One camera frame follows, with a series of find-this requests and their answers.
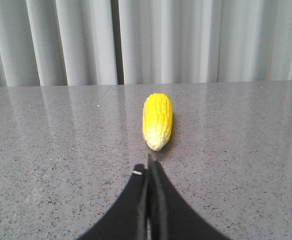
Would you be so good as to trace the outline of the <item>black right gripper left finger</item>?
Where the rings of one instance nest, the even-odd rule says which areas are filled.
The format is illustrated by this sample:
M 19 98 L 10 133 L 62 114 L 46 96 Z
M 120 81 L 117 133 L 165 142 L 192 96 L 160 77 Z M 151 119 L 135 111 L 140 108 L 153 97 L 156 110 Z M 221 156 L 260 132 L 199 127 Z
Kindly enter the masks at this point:
M 103 217 L 80 240 L 147 239 L 148 179 L 143 164 L 136 164 L 124 190 Z

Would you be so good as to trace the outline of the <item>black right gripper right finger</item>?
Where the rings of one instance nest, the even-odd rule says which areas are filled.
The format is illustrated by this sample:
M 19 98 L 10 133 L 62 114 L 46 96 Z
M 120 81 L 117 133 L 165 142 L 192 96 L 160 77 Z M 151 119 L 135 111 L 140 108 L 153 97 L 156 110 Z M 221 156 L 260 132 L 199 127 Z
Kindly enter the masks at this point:
M 148 218 L 152 240 L 228 240 L 199 216 L 148 154 Z

